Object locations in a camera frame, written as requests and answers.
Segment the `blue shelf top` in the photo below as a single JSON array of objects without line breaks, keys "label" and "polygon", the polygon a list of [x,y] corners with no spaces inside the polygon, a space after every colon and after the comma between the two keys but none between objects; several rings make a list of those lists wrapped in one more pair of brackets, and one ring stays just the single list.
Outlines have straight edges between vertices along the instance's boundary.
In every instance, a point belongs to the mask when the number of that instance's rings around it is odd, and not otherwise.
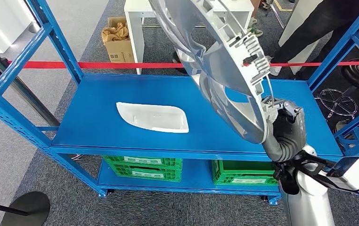
[{"label": "blue shelf top", "polygon": [[[320,156],[338,160],[342,153],[307,83],[271,83],[275,97],[292,100],[305,109],[308,143]],[[179,107],[187,116],[189,132],[164,133],[132,126],[119,115],[117,102]],[[161,150],[162,157],[164,151],[176,150],[244,153],[269,160],[261,145],[243,140],[226,125],[187,76],[85,74],[52,144],[123,152]]]},{"label": "blue shelf top", "polygon": [[279,194],[278,186],[214,185],[210,160],[184,159],[181,182],[118,177],[103,160],[99,171],[98,186],[107,189],[130,189],[167,192],[201,192],[217,194]]}]

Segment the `person's leg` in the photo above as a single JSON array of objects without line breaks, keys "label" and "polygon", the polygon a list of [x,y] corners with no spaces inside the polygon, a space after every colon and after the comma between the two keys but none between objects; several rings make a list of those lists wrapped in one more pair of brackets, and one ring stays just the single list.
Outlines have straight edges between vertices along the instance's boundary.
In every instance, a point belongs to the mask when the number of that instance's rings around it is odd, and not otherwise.
[{"label": "person's leg", "polygon": [[263,35],[263,31],[257,29],[254,25],[257,23],[257,19],[254,18],[254,15],[256,15],[257,9],[259,8],[261,0],[250,0],[252,5],[254,6],[254,10],[252,12],[252,17],[250,18],[249,25],[247,27],[247,31],[250,33],[256,35],[256,37],[260,37]]},{"label": "person's leg", "polygon": [[[339,39],[343,37],[343,35],[346,33],[346,31],[349,29],[352,22],[349,22],[337,29],[334,30],[332,33],[331,38],[328,40],[328,42],[324,45],[324,47],[321,49],[318,56],[313,60],[313,62],[322,62],[325,57],[331,52],[331,50],[335,47],[335,45],[338,43]],[[297,74],[296,79],[298,80],[307,80],[310,78],[310,76],[314,73],[314,71],[317,69],[317,67],[305,67],[302,68]]]},{"label": "person's leg", "polygon": [[338,17],[329,7],[332,0],[319,3],[307,19],[289,37],[281,48],[275,53],[272,63],[284,63],[294,58],[306,46],[314,43],[324,35],[348,23],[351,19]]},{"label": "person's leg", "polygon": [[250,0],[250,2],[254,7],[254,10],[252,12],[252,17],[254,17],[256,15],[257,9],[259,8],[261,0]]}]

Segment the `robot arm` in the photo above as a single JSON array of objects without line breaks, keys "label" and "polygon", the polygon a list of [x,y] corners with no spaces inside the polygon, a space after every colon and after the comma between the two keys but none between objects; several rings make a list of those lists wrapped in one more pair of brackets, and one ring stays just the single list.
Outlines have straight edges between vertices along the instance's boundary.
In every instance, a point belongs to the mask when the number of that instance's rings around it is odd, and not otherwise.
[{"label": "robot arm", "polygon": [[[359,158],[334,164],[313,156],[314,150],[306,146],[303,109],[275,99],[271,87],[271,97],[262,99],[263,78],[269,85],[269,63],[257,38],[222,0],[149,2],[201,95],[240,137],[262,144],[276,163],[289,225],[334,225],[327,189],[359,193]],[[219,4],[227,10],[225,20],[214,13]],[[208,49],[191,37],[200,22],[216,40]],[[244,65],[252,56],[254,60]],[[226,89],[243,94],[245,101],[232,101]]]},{"label": "robot arm", "polygon": [[263,147],[275,162],[274,177],[279,181],[288,224],[333,226],[328,188],[359,194],[359,157],[344,157],[338,163],[318,158],[305,145],[303,110],[289,103],[278,113]]}]

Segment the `blue metal shelf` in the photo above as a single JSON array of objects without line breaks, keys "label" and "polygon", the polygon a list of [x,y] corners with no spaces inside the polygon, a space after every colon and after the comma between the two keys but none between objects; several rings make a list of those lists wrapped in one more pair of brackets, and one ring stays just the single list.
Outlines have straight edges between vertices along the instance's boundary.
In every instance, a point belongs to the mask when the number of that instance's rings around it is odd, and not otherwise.
[{"label": "blue metal shelf", "polygon": [[193,192],[213,194],[280,195],[278,186],[217,186],[213,184],[210,160],[184,159],[181,182],[118,177],[103,160],[98,186],[106,189]]},{"label": "blue metal shelf", "polygon": [[[320,156],[338,160],[342,153],[307,83],[271,83],[276,97],[305,109],[307,134],[317,135],[308,136],[308,143]],[[179,107],[187,116],[189,133],[132,126],[121,118],[116,102]],[[51,148],[57,153],[80,149],[87,154],[270,161],[262,145],[238,136],[203,99],[192,79],[184,76],[85,74]]]},{"label": "blue metal shelf", "polygon": [[[46,0],[26,0],[40,31],[0,76],[0,120],[47,156],[91,187],[99,196],[108,189],[268,195],[280,198],[277,186],[214,186],[206,159],[269,161],[261,145],[242,140],[202,98],[189,77],[83,74]],[[42,41],[49,37],[73,80],[79,85],[60,127],[36,127],[2,96]],[[273,80],[276,97],[293,100],[305,109],[308,143],[327,159],[342,156],[312,95],[355,44],[359,45],[359,17],[316,70],[304,81]],[[231,98],[239,98],[232,93]],[[172,134],[136,128],[124,122],[116,102],[172,105],[183,109],[189,133]],[[359,117],[340,130],[346,135],[359,125]],[[50,140],[42,131],[57,130]],[[94,179],[67,153],[184,158],[180,183],[116,177],[103,162]]]}]

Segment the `white table leg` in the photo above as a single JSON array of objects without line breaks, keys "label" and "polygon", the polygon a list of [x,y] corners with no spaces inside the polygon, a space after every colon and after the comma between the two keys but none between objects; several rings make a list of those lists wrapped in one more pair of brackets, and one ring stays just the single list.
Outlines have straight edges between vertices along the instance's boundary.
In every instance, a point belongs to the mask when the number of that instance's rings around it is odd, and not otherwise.
[{"label": "white table leg", "polygon": [[232,14],[235,16],[241,26],[243,26],[244,29],[247,29],[252,12],[232,12]]},{"label": "white table leg", "polygon": [[[125,12],[127,18],[128,31],[130,33],[130,40],[132,46],[132,53],[136,63],[143,62],[143,53],[145,50],[145,42],[142,32],[142,18],[139,13]],[[137,68],[137,74],[141,74],[142,69]]]}]

